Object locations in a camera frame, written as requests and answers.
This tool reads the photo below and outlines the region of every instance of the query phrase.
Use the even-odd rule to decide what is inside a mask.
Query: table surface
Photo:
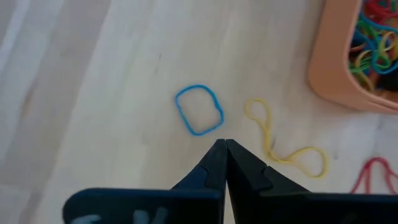
[[[0,223],[61,223],[88,187],[169,189],[218,138],[233,138],[314,192],[349,192],[365,160],[398,169],[398,117],[319,98],[307,65],[320,0],[3,0],[0,2]],[[174,96],[210,87],[225,123],[202,137]],[[322,180],[265,159],[250,98],[272,108],[274,149],[330,156]],[[203,91],[181,104],[195,129],[217,122]],[[253,110],[265,118],[259,105]],[[316,174],[320,158],[297,159]],[[382,171],[373,191],[386,193]],[[226,204],[226,223],[232,223]]]

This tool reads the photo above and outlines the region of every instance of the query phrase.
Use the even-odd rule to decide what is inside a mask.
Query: orange plastic container
[[[326,0],[308,79],[321,97],[364,111],[398,114],[398,93],[376,96],[348,69],[348,53],[362,0]]]

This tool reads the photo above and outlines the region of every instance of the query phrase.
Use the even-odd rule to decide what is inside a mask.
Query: light wood surface
[[[322,100],[307,85],[321,0],[5,0],[0,2],[0,223],[61,223],[71,194],[88,187],[168,189],[218,138],[264,159],[259,126],[243,113],[266,99],[281,156],[329,153],[312,180],[265,160],[314,192],[349,192],[363,162],[398,159],[398,118]],[[225,124],[203,137],[174,105],[202,83]],[[210,97],[182,98],[194,127],[213,124]],[[257,113],[262,111],[255,107]],[[316,154],[302,156],[314,173]],[[374,191],[385,193],[381,171]],[[230,204],[226,223],[232,223]]]

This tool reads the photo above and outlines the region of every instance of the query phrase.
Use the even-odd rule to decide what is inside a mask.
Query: blue rubber band
[[[218,110],[218,112],[220,113],[220,121],[219,121],[215,126],[213,126],[212,128],[209,128],[209,129],[207,129],[207,130],[204,130],[204,131],[202,131],[202,132],[200,132],[200,133],[197,133],[196,131],[193,130],[193,128],[192,128],[191,125],[189,124],[187,118],[185,117],[185,115],[184,115],[184,113],[183,113],[183,111],[182,111],[182,109],[181,109],[180,104],[178,103],[178,98],[179,98],[181,95],[183,95],[185,92],[188,92],[188,91],[193,90],[193,89],[196,89],[196,88],[201,88],[201,89],[203,89],[203,90],[206,90],[206,91],[210,94],[210,96],[211,96],[212,99],[213,99],[215,108],[216,108],[216,109]],[[179,93],[177,93],[177,95],[175,95],[174,102],[175,102],[175,105],[176,105],[176,107],[177,107],[177,109],[178,109],[178,113],[180,114],[181,119],[183,120],[185,126],[187,127],[188,131],[189,131],[192,135],[194,135],[194,136],[202,136],[202,135],[204,135],[204,134],[209,133],[210,131],[214,131],[214,130],[216,130],[217,128],[219,128],[219,127],[224,123],[224,111],[223,111],[223,109],[221,108],[221,105],[218,103],[218,100],[217,100],[216,95],[213,93],[213,91],[212,91],[211,89],[209,89],[209,88],[208,88],[207,86],[205,86],[205,85],[197,84],[197,85],[192,85],[192,86],[188,86],[188,87],[184,88],[184,89],[181,90]]]
[[[388,30],[388,31],[392,31],[392,32],[395,32],[396,34],[398,34],[397,29],[394,29],[389,26],[379,25],[379,24],[371,21],[370,19],[366,18],[366,16],[363,14],[363,10],[361,10],[361,12],[359,13],[359,18],[379,30]],[[391,73],[392,71],[394,71],[395,69],[398,68],[398,61],[396,61],[395,64],[393,66],[391,66],[390,68],[388,68],[387,70],[380,70],[377,67],[377,60],[378,60],[378,58],[376,57],[377,47],[374,46],[373,42],[370,41],[369,38],[367,38],[365,35],[363,35],[359,31],[357,31],[356,29],[355,29],[355,34],[359,35],[361,38],[363,38],[366,41],[366,43],[370,46],[371,51],[372,51],[372,67],[375,72],[377,72],[379,75],[385,75],[387,73]]]

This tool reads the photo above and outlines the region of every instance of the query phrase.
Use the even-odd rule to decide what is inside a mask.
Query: container of rubber bands
[[[398,0],[326,0],[308,79],[327,100],[398,114]]]

